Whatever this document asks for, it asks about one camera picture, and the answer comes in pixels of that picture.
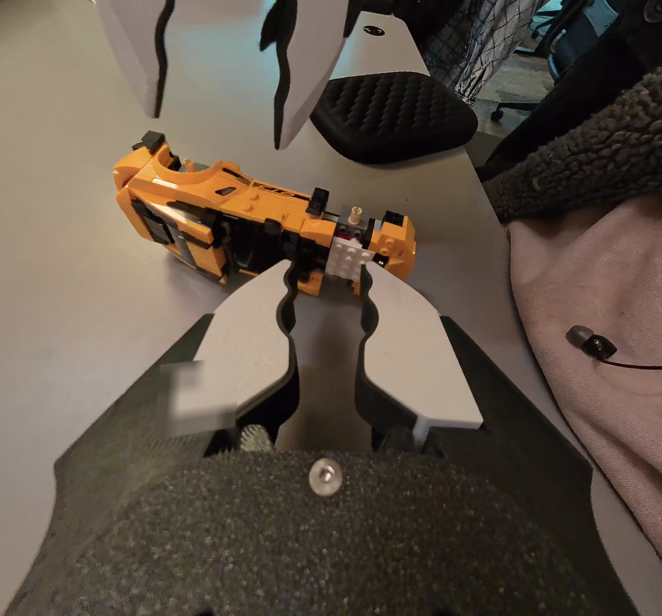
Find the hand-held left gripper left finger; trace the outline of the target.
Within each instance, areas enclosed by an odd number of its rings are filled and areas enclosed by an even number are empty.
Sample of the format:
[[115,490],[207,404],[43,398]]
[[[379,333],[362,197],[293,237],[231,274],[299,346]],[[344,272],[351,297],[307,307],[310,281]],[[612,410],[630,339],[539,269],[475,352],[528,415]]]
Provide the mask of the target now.
[[251,423],[279,430],[295,413],[295,275],[294,263],[283,259],[216,309],[194,357],[195,430],[228,430]]

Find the beige hoodie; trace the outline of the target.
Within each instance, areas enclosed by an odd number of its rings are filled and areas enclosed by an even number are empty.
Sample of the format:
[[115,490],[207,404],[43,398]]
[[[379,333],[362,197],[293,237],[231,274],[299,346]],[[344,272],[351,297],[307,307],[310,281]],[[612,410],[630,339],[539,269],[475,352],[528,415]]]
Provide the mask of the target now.
[[515,303],[563,416],[661,554],[661,372],[600,363],[576,325],[623,363],[661,364],[661,195],[506,228]]

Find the dark patterned cloth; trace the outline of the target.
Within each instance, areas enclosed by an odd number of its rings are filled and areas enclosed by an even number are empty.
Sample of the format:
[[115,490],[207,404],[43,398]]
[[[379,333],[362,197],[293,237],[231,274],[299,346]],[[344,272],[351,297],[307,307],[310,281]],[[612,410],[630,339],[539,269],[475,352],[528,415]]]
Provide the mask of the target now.
[[472,106],[550,0],[462,0],[422,54],[429,74]]

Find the black wired earphone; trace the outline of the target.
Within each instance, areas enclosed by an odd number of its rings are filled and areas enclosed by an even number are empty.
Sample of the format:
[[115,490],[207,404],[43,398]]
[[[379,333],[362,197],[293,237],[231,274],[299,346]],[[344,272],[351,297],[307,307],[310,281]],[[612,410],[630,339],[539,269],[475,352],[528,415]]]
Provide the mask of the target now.
[[613,361],[618,348],[606,337],[594,333],[592,329],[582,325],[574,325],[565,335],[567,341],[584,354],[605,365],[622,367],[641,371],[660,371],[660,365],[635,365]]

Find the black office chair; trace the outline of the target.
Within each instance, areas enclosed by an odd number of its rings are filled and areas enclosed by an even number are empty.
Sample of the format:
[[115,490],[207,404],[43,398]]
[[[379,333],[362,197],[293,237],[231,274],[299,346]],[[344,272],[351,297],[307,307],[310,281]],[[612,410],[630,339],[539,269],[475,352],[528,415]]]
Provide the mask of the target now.
[[538,26],[548,30],[533,51],[523,50],[527,57],[543,58],[554,83],[585,53],[617,18],[623,1],[563,0],[561,9],[549,21]]

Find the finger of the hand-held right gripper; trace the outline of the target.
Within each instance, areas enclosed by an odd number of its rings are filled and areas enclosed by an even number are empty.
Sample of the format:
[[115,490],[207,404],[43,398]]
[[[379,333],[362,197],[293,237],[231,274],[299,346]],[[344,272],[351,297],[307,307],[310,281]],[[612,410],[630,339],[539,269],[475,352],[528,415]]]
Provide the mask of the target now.
[[274,145],[286,149],[308,121],[345,43],[350,0],[276,0],[264,20],[260,50],[274,44],[279,82]]
[[107,38],[145,115],[161,115],[168,75],[165,36],[175,0],[95,0]]

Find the orange lego car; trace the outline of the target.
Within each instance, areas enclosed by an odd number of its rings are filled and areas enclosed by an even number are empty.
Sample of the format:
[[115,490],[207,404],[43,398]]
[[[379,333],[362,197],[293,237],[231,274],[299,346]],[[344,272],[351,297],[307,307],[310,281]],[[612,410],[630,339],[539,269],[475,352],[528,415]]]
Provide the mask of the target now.
[[288,259],[301,292],[319,295],[327,275],[358,294],[369,262],[400,280],[415,265],[409,217],[387,211],[376,220],[360,207],[333,214],[325,189],[305,194],[247,177],[231,162],[180,160],[159,132],[146,132],[112,176],[115,199],[137,233],[220,284]]

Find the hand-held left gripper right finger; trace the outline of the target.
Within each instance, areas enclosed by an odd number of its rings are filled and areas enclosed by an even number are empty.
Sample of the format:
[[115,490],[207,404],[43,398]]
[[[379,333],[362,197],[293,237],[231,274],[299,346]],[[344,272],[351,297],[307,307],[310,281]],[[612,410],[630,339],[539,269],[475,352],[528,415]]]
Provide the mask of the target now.
[[383,439],[397,428],[425,444],[434,428],[478,430],[483,416],[437,309],[375,262],[361,269],[355,406]]

